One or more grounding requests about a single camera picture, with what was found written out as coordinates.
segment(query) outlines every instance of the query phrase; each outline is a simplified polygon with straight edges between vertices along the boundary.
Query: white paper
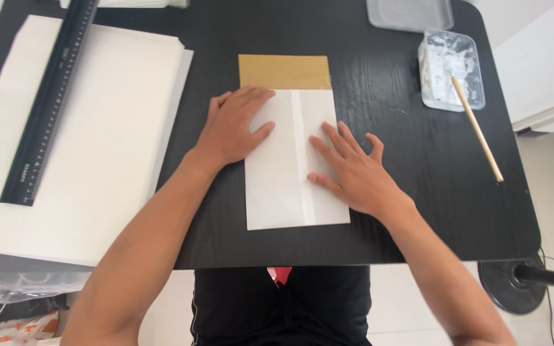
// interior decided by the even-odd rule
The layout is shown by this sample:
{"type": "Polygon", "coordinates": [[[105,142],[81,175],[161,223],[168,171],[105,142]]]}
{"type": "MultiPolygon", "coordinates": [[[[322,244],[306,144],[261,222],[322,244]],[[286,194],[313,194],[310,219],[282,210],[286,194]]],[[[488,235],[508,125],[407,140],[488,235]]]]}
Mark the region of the white paper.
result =
{"type": "MultiPolygon", "coordinates": [[[[0,74],[0,195],[60,24],[29,16],[0,74]]],[[[0,203],[0,253],[97,264],[155,190],[182,52],[91,27],[34,205],[0,203]]]]}
{"type": "Polygon", "coordinates": [[[332,90],[275,91],[249,125],[254,132],[275,122],[271,135],[245,159],[247,229],[349,224],[348,206],[306,178],[310,172],[337,178],[309,142],[314,135],[330,143],[320,126],[337,125],[332,90]]]}

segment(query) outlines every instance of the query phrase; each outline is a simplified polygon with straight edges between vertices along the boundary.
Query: clear plastic box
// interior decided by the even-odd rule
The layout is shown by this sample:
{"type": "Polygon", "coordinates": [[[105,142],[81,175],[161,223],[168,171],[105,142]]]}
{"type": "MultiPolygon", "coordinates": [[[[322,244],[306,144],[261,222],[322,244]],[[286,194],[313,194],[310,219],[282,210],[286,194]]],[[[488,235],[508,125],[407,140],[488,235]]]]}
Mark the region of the clear plastic box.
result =
{"type": "Polygon", "coordinates": [[[418,48],[422,101],[431,108],[465,111],[452,82],[455,75],[473,110],[486,105],[478,51],[473,39],[449,31],[425,30],[418,48]]]}
{"type": "Polygon", "coordinates": [[[374,27],[421,33],[454,26],[450,0],[367,0],[374,27]]]}

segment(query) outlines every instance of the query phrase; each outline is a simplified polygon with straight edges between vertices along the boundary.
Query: black table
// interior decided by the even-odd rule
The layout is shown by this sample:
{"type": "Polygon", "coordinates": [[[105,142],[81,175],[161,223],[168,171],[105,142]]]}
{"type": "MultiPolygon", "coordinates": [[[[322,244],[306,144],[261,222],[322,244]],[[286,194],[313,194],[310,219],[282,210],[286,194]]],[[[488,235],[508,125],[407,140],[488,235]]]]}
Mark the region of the black table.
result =
{"type": "MultiPolygon", "coordinates": [[[[187,9],[100,9],[95,23],[178,36],[195,51],[159,186],[194,146],[208,100],[239,86],[237,54],[327,55],[337,119],[385,144],[384,165],[462,260],[535,256],[540,232],[480,13],[453,0],[455,32],[480,54],[487,104],[476,112],[505,182],[498,184],[464,113],[423,105],[418,33],[372,27],[364,0],[191,0],[187,9]]],[[[6,0],[0,69],[28,14],[62,18],[52,0],[6,0]]],[[[351,224],[247,231],[244,163],[209,189],[175,268],[402,262],[386,229],[351,211],[351,224]]]]}

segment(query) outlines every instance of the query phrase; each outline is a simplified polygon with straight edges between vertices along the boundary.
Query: white tile floor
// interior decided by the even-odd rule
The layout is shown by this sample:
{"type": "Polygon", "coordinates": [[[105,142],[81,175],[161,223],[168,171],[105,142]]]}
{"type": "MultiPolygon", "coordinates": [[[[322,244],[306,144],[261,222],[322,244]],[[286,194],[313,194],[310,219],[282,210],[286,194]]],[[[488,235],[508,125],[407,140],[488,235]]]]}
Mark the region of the white tile floor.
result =
{"type": "MultiPolygon", "coordinates": [[[[554,257],[554,134],[518,138],[517,142],[542,231],[542,245],[546,254],[554,257]]],[[[477,278],[476,263],[468,262],[466,266],[477,278]]],[[[548,267],[554,270],[554,262],[550,260],[548,267]]],[[[450,345],[406,265],[373,266],[371,280],[373,308],[368,316],[368,338],[374,345],[450,345]]],[[[174,271],[142,325],[140,346],[189,345],[192,292],[193,273],[174,271]]],[[[554,332],[554,288],[550,292],[554,332]]],[[[526,316],[501,314],[519,345],[551,345],[548,301],[526,316]]]]}

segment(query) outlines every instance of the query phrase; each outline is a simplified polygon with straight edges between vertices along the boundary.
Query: paper strip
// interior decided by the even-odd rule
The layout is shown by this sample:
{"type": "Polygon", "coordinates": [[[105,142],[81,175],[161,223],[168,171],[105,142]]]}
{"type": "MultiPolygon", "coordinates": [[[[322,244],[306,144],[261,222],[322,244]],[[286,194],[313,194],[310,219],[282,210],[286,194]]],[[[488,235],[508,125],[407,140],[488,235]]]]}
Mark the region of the paper strip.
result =
{"type": "Polygon", "coordinates": [[[312,185],[307,180],[309,167],[305,153],[305,127],[303,125],[303,110],[300,104],[300,90],[291,90],[292,117],[294,119],[294,145],[296,146],[296,161],[298,163],[298,181],[300,183],[300,198],[303,203],[305,225],[314,225],[315,209],[313,208],[312,185]]]}

